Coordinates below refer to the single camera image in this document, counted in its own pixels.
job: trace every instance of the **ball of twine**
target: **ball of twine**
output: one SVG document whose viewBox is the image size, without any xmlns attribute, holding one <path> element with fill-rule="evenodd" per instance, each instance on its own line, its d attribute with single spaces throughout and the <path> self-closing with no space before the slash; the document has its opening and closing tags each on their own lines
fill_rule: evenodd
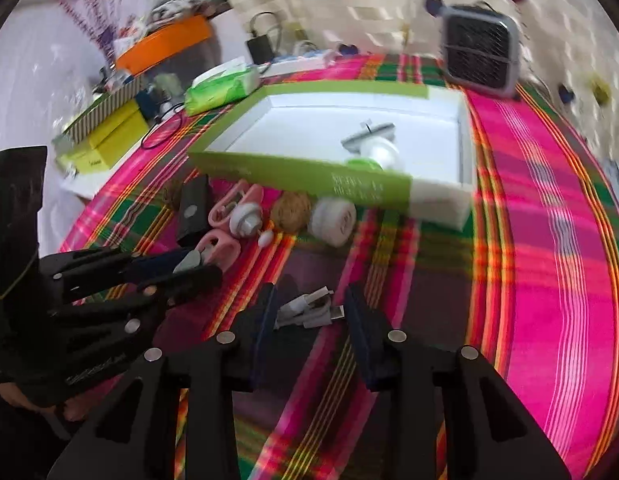
<svg viewBox="0 0 619 480">
<path fill-rule="evenodd" d="M 284 191 L 274 202 L 270 219 L 278 231 L 294 234 L 307 226 L 311 215 L 311 200 L 307 193 Z"/>
</svg>

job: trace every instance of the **power strip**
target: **power strip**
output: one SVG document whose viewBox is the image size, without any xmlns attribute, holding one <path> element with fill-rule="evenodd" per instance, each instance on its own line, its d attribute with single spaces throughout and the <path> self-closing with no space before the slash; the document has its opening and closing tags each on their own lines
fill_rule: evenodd
<svg viewBox="0 0 619 480">
<path fill-rule="evenodd" d="M 302 56 L 279 56 L 274 58 L 272 66 L 267 69 L 263 77 L 326 68 L 335 58 L 336 52 L 334 50 L 313 50 Z M 264 63 L 259 65 L 258 69 L 262 72 L 266 67 L 267 63 Z"/>
</svg>

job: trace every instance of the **black fan grille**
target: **black fan grille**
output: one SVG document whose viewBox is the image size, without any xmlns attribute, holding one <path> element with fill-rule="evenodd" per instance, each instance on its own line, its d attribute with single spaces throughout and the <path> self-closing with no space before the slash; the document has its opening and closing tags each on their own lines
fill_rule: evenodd
<svg viewBox="0 0 619 480">
<path fill-rule="evenodd" d="M 507 27 L 500 23 L 452 16 L 447 22 L 447 44 L 507 58 L 510 35 Z"/>
<path fill-rule="evenodd" d="M 507 83 L 507 68 L 505 61 L 491 57 L 456 50 L 447 49 L 447 70 L 458 79 L 473 81 L 489 88 L 503 88 Z"/>
</svg>

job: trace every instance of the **portable fan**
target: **portable fan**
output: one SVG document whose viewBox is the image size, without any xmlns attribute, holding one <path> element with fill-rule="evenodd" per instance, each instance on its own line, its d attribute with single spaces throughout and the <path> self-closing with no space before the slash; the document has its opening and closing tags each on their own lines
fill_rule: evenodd
<svg viewBox="0 0 619 480">
<path fill-rule="evenodd" d="M 509 16 L 481 7 L 445 7 L 442 50 L 450 81 L 499 97 L 514 95 L 519 30 Z"/>
</svg>

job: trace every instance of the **orange box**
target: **orange box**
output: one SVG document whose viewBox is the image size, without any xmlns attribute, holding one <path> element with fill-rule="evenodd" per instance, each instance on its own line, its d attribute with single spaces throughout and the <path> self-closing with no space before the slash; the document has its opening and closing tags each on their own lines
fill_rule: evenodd
<svg viewBox="0 0 619 480">
<path fill-rule="evenodd" d="M 116 67 L 137 76 L 168 57 L 212 35 L 212 28 L 203 16 L 195 15 L 181 22 L 160 28 L 125 52 L 116 60 Z"/>
</svg>

